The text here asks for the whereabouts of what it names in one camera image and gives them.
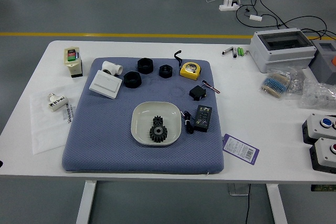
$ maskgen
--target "yellow floor line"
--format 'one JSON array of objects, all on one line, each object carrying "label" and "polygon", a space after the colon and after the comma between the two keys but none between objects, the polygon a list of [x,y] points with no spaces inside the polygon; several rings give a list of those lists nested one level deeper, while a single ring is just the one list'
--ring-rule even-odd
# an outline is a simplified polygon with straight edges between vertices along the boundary
[{"label": "yellow floor line", "polygon": [[0,33],[0,36],[18,37],[127,37],[127,38],[197,38],[197,39],[251,39],[252,35],[211,35],[211,34],[100,34],[100,33]]}]

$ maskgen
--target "barcode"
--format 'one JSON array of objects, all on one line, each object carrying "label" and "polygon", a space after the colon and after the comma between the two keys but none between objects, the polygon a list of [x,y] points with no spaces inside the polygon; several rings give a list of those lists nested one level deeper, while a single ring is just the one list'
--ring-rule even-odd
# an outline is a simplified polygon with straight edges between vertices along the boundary
[{"label": "barcode", "polygon": [[253,154],[253,150],[252,149],[248,149],[245,158],[250,160],[252,158],[252,154]]}]

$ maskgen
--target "gray box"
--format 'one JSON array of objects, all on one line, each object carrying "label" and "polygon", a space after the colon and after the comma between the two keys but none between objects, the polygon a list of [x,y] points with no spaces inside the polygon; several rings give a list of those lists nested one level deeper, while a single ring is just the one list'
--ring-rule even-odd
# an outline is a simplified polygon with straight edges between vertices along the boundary
[{"label": "gray box", "polygon": [[260,72],[269,68],[306,68],[314,58],[316,47],[298,28],[257,31],[249,52]]},{"label": "gray box", "polygon": [[309,67],[320,83],[336,84],[336,66],[331,62],[336,56],[336,42],[326,40],[312,41],[317,51]]}]

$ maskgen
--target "blue button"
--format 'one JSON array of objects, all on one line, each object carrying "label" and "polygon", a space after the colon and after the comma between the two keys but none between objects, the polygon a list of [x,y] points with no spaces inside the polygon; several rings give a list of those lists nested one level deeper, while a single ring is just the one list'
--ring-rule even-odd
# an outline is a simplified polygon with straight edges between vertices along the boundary
[{"label": "blue button", "polygon": [[328,118],[323,118],[321,120],[321,125],[325,128],[330,128],[332,126],[332,122]]}]

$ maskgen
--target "clear plastic bag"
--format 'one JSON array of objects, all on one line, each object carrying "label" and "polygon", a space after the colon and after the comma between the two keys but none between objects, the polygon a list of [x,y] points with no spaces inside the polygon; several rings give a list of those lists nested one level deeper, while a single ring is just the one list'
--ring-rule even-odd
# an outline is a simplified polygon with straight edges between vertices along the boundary
[{"label": "clear plastic bag", "polygon": [[306,79],[299,104],[307,109],[336,110],[336,87]]},{"label": "clear plastic bag", "polygon": [[290,85],[286,99],[300,99],[303,94],[303,82],[306,78],[301,68],[289,68]]}]

